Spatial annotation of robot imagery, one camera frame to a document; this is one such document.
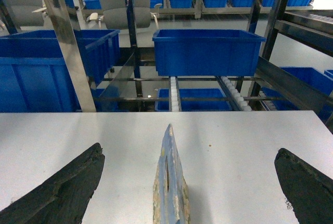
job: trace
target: white table surface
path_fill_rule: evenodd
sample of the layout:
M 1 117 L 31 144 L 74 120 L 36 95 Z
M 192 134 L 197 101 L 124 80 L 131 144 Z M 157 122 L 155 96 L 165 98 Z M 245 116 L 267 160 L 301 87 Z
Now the white table surface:
M 192 224 L 298 223 L 274 167 L 282 147 L 333 178 L 333 135 L 311 111 L 0 114 L 0 209 L 99 142 L 104 171 L 83 223 L 152 223 L 169 123 Z

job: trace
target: stainless steel frame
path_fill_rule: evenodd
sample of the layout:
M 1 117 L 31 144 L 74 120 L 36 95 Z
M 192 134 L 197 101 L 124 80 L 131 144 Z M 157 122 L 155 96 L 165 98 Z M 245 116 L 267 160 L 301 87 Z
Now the stainless steel frame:
M 269 60 L 274 48 L 274 44 L 276 41 L 278 31 L 274 28 L 275 22 L 279 19 L 283 18 L 287 7 L 288 0 L 275 0 L 273 4 L 272 11 L 268 17 L 268 24 L 265 32 L 266 42 L 262 45 L 260 50 L 260 56 L 265 59 Z M 256 82 L 252 83 L 250 88 L 251 96 L 259 95 L 260 85 Z
M 44 0 L 59 41 L 76 95 L 83 112 L 96 112 L 93 96 L 82 63 L 86 56 L 79 20 L 75 8 L 66 5 L 65 0 Z
M 16 26 L 12 17 L 13 12 L 9 6 L 6 6 L 4 0 L 0 0 L 0 17 L 5 24 L 9 34 L 15 34 L 21 31 L 20 27 Z
M 82 0 L 79 0 L 80 6 L 83 7 Z M 53 22 L 54 28 L 57 33 L 57 38 L 59 40 L 59 44 L 61 50 L 64 54 L 66 64 L 68 66 L 71 78 L 74 83 L 75 91 L 79 97 L 79 101 L 83 111 L 95 111 L 94 103 L 92 100 L 92 96 L 90 93 L 90 88 L 87 83 L 87 79 L 85 77 L 81 56 L 85 55 L 84 48 L 80 45 L 80 42 L 77 41 L 77 38 L 80 38 L 80 28 L 78 27 L 76 12 L 74 9 L 68 8 L 65 5 L 64 0 L 45 0 L 47 10 Z M 9 16 L 10 14 L 6 11 L 6 8 L 2 7 L 3 3 L 0 3 L 0 11 L 3 15 Z M 308 44 L 318 50 L 321 50 L 325 53 L 331 55 L 332 49 L 331 46 L 333 42 L 331 42 L 332 38 L 332 30 L 329 28 L 327 22 L 320 22 L 317 20 L 310 19 L 307 16 L 298 16 L 295 14 L 286 14 L 286 5 L 287 0 L 275 0 L 275 4 L 273 9 L 270 8 L 261 8 L 259 0 L 255 0 L 253 7 L 251 9 L 245 8 L 243 13 L 248 12 L 251 13 L 251 17 L 249 20 L 248 31 L 254 32 L 255 25 L 258 20 L 259 12 L 268 12 L 271 10 L 268 27 L 265 33 L 267 38 L 266 44 L 263 46 L 261 50 L 262 58 L 259 59 L 258 70 L 256 78 L 231 78 L 230 80 L 237 80 L 237 89 L 241 90 L 241 81 L 243 80 L 251 80 L 256 81 L 258 83 L 263 83 L 262 79 L 267 81 L 269 84 L 273 85 L 279 92 L 281 92 L 288 100 L 293 102 L 295 105 L 300 107 L 301 109 L 311 109 L 318 113 L 324 105 L 332 106 L 332 99 L 319 93 L 317 90 L 313 90 L 309 88 L 306 84 L 301 83 L 298 79 L 291 76 L 290 74 L 283 72 L 280 68 L 275 67 L 274 65 L 269 63 L 270 55 L 272 53 L 272 49 L 275 43 L 276 35 L 278 32 L 292 37 L 296 40 L 299 40 L 305 44 Z M 177 14 L 177 9 L 165 8 L 160 11 L 161 14 Z M 195 18 L 199 18 L 201 14 L 208 13 L 242 13 L 240 9 L 236 10 L 233 8 L 224 8 L 224 9 L 206 9 L 202 5 L 202 0 L 197 0 L 197 5 L 195 8 L 188 9 L 189 14 L 194 14 Z M 135 63 L 134 65 L 134 73 L 135 78 L 129 78 L 129 68 L 133 68 L 131 65 L 126 65 L 127 69 L 124 71 L 125 76 L 117 76 L 118 81 L 114 80 L 113 83 L 120 83 L 124 81 L 135 81 L 136 83 L 136 91 L 137 98 L 136 99 L 126 99 L 126 98 L 112 98 L 112 100 L 127 100 L 127 101 L 160 101 L 161 99 L 146 99 L 142 97 L 142 88 L 141 82 L 150 81 L 149 78 L 140 78 L 139 74 L 139 65 L 141 63 L 144 64 L 154 64 L 153 58 L 149 52 L 151 51 L 149 48 L 138 48 L 136 41 L 136 31 L 135 31 L 135 16 L 133 10 L 133 2 L 132 0 L 127 0 L 127 15 L 128 15 L 128 23 L 130 30 L 130 40 L 131 40 L 131 56 L 132 61 Z M 15 32 L 14 25 L 10 22 L 10 17 L 7 17 L 8 28 L 11 29 L 11 32 Z M 144 58 L 140 59 L 140 51 L 142 53 L 147 52 Z M 179 78 L 178 80 L 187 80 L 187 78 Z M 257 85 L 252 90 L 251 97 L 245 98 L 245 100 L 249 101 L 262 101 L 268 100 L 269 98 L 261 98 L 258 97 L 258 92 L 260 87 Z

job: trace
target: metal shelf rail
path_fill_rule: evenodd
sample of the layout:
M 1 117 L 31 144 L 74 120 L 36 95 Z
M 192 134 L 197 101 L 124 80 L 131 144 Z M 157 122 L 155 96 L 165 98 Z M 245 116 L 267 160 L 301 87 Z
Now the metal shelf rail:
M 298 17 L 285 13 L 287 1 L 288 0 L 275 0 L 273 8 L 270 11 L 268 26 L 265 33 L 267 41 L 265 45 L 262 46 L 260 52 L 261 58 L 259 58 L 256 77 L 249 78 L 250 80 L 255 80 L 255 83 L 253 83 L 252 93 L 250 97 L 245 98 L 245 100 L 250 100 L 253 102 L 263 102 L 264 100 L 267 100 L 267 98 L 261 98 L 258 95 L 260 91 L 260 84 L 268 83 L 300 109 L 314 110 L 316 113 L 318 113 L 324 105 L 333 106 L 333 99 L 323 95 L 317 90 L 314 90 L 306 83 L 296 79 L 290 74 L 284 72 L 282 69 L 269 63 L 269 59 L 278 32 L 308 44 L 330 55 L 332 53 L 332 35 L 331 32 L 327 33 L 327 30 L 325 30 L 325 24 L 320 24 L 320 21 L 318 20 L 305 20 L 305 17 Z M 86 55 L 85 48 L 84 46 L 80 45 L 80 41 L 77 41 L 77 39 L 81 37 L 81 31 L 76 11 L 74 8 L 68 7 L 65 0 L 44 0 L 44 2 L 53 23 L 61 51 L 65 58 L 65 62 L 82 111 L 94 112 L 96 109 L 81 59 L 82 56 Z M 153 56 L 153 49 L 137 47 L 133 1 L 127 0 L 126 4 L 131 48 L 122 50 L 122 53 L 129 53 L 130 55 L 127 57 L 130 58 L 126 63 L 127 65 L 125 65 L 116 76 L 116 78 L 110 82 L 109 87 L 117 86 L 120 91 L 123 90 L 127 81 L 131 80 L 131 71 L 132 73 L 134 71 L 135 78 L 133 81 L 135 81 L 136 84 L 137 98 L 111 98 L 110 100 L 127 100 L 134 102 L 159 101 L 161 99 L 143 98 L 141 83 L 145 79 L 140 78 L 139 66 L 143 63 L 154 63 L 153 60 L 149 60 L 149 57 Z M 260 11 L 260 0 L 254 0 L 250 11 L 250 18 L 247 27 L 248 31 L 255 31 Z M 1 18 L 6 24 L 10 34 L 19 31 L 11 18 L 12 14 L 10 12 L 10 7 L 6 6 L 6 3 L 2 0 L 0 0 L 0 13 Z M 243 80 L 247 80 L 247 78 L 240 77 L 236 78 L 236 80 L 236 88 L 238 91 L 240 91 Z M 327 126 L 331 129 L 331 131 L 333 131 L 333 117 L 330 118 Z

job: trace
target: white roller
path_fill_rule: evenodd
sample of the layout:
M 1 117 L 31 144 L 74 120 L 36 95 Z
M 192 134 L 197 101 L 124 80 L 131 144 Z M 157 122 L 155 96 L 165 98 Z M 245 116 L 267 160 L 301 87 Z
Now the white roller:
M 251 107 L 249 107 L 248 103 L 244 101 L 244 98 L 235 88 L 235 86 L 231 83 L 231 81 L 227 77 L 221 77 L 222 82 L 228 88 L 231 96 L 234 98 L 236 104 L 240 107 L 242 111 L 252 111 Z

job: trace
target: metal shelving rack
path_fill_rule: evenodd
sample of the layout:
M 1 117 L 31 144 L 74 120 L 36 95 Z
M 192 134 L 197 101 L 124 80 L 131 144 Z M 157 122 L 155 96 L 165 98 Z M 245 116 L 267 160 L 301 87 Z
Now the metal shelving rack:
M 81 13 L 83 19 L 86 20 L 89 15 L 96 12 L 99 15 L 103 15 L 102 9 L 87 9 L 83 3 L 83 0 L 79 0 Z M 269 14 L 271 7 L 261 6 L 261 14 Z M 286 7 L 286 11 L 295 10 L 311 10 L 313 6 L 300 6 L 300 7 Z M 156 9 L 152 8 L 151 12 L 157 12 Z M 222 8 L 206 8 L 204 6 L 203 0 L 195 0 L 192 8 L 171 8 L 170 1 L 164 0 L 164 8 L 158 10 L 160 15 L 193 15 L 195 19 L 200 19 L 202 15 L 237 15 L 237 14 L 250 14 L 251 7 L 232 7 L 228 4 L 226 7 Z
M 319 113 L 323 106 L 333 107 L 333 99 L 312 88 L 305 82 L 300 81 L 289 73 L 283 71 L 281 68 L 271 64 L 269 62 L 274 43 L 278 33 L 291 37 L 307 44 L 319 51 L 333 56 L 333 31 L 332 25 L 328 22 L 312 19 L 308 17 L 309 14 L 318 14 L 323 16 L 332 16 L 332 11 L 304 11 L 302 14 L 295 14 L 293 12 L 285 12 L 288 0 L 275 0 L 275 3 L 270 10 L 268 25 L 265 32 L 267 38 L 266 43 L 262 46 L 260 51 L 260 57 L 258 62 L 257 71 L 255 77 L 233 77 L 231 80 L 236 80 L 236 89 L 241 90 L 242 82 L 244 80 L 253 81 L 252 92 L 245 100 L 250 101 L 253 108 L 258 106 L 264 106 L 264 101 L 273 100 L 276 98 L 263 98 L 259 96 L 260 86 L 271 86 L 279 91 L 286 99 L 294 103 L 301 110 L 313 110 L 315 113 Z M 84 72 L 81 57 L 86 55 L 84 46 L 80 45 L 77 38 L 81 37 L 80 25 L 76 15 L 76 11 L 73 8 L 66 6 L 65 0 L 44 0 L 48 14 L 53 23 L 59 45 L 65 62 L 72 79 L 75 92 L 78 96 L 78 100 L 83 112 L 95 112 L 95 105 L 93 96 L 91 94 L 90 84 Z M 222 88 L 222 78 L 140 78 L 140 65 L 154 65 L 154 50 L 153 48 L 138 48 L 136 41 L 136 26 L 133 10 L 133 0 L 127 0 L 127 21 L 129 25 L 130 33 L 130 48 L 122 48 L 122 58 L 126 61 L 125 65 L 120 70 L 118 75 L 114 79 L 106 79 L 110 81 L 109 87 L 117 87 L 119 92 L 123 91 L 128 81 L 134 81 L 136 85 L 136 98 L 108 98 L 100 100 L 109 101 L 124 101 L 131 102 L 138 105 L 140 111 L 144 108 L 143 102 L 155 102 L 169 100 L 172 105 L 172 98 L 169 99 L 156 99 L 156 98 L 143 98 L 142 82 L 144 81 L 156 81 L 156 80 L 204 80 L 211 81 L 216 80 Z M 260 0 L 254 0 L 252 8 L 250 10 L 250 18 L 248 21 L 247 31 L 255 32 L 258 17 L 261 11 Z M 5 3 L 0 0 L 0 14 L 3 22 L 10 34 L 17 33 L 19 28 L 15 26 L 14 21 L 11 18 L 10 8 L 5 6 Z M 180 106 L 179 91 L 177 91 L 177 104 Z M 230 96 L 228 89 L 225 91 L 227 94 L 226 99 L 230 101 L 231 105 L 235 105 L 236 102 L 233 97 Z M 326 123 L 327 127 L 333 131 L 333 116 Z

